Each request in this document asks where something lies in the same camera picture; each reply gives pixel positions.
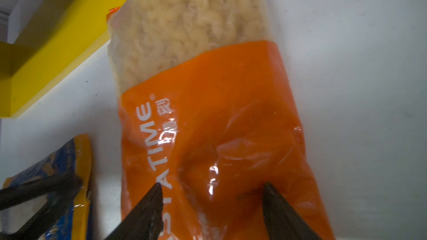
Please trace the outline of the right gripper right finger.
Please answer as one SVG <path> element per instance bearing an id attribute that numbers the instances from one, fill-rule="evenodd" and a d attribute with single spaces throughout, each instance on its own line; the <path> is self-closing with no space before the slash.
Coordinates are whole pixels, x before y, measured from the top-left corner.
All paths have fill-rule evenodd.
<path id="1" fill-rule="evenodd" d="M 262 211 L 269 240 L 321 240 L 272 183 L 264 185 Z"/>

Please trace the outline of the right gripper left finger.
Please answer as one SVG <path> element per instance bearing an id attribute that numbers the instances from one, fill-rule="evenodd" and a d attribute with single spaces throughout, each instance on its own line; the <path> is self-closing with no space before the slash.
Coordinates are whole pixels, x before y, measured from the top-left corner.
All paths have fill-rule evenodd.
<path id="1" fill-rule="evenodd" d="M 162 185 L 155 183 L 106 240 L 158 240 L 163 231 Z"/>

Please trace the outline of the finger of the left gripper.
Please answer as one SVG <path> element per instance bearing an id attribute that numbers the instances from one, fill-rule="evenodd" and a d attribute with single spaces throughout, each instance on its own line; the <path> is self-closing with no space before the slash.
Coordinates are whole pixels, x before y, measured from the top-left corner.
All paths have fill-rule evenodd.
<path id="1" fill-rule="evenodd" d="M 66 172 L 34 180 L 1 190 L 1 210 L 52 194 L 43 207 L 17 232 L 1 232 L 2 240 L 37 240 L 66 212 L 82 187 L 82 180 L 73 172 Z"/>

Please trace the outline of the orange pastatime pasta bag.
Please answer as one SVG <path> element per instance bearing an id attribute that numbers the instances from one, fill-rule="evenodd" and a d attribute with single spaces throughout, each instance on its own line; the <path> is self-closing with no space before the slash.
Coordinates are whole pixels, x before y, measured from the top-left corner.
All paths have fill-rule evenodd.
<path id="1" fill-rule="evenodd" d="M 160 183 L 160 239 L 268 240 L 272 183 L 334 239 L 265 0 L 127 0 L 107 22 L 123 217 Z"/>

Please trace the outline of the blue shell pasta bag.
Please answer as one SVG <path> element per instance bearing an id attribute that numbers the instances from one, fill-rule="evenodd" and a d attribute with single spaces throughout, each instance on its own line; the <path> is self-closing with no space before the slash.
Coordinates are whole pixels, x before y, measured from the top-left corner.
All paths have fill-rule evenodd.
<path id="1" fill-rule="evenodd" d="M 1 189 L 1 239 L 92 239 L 93 156 L 87 134 L 75 136 Z"/>

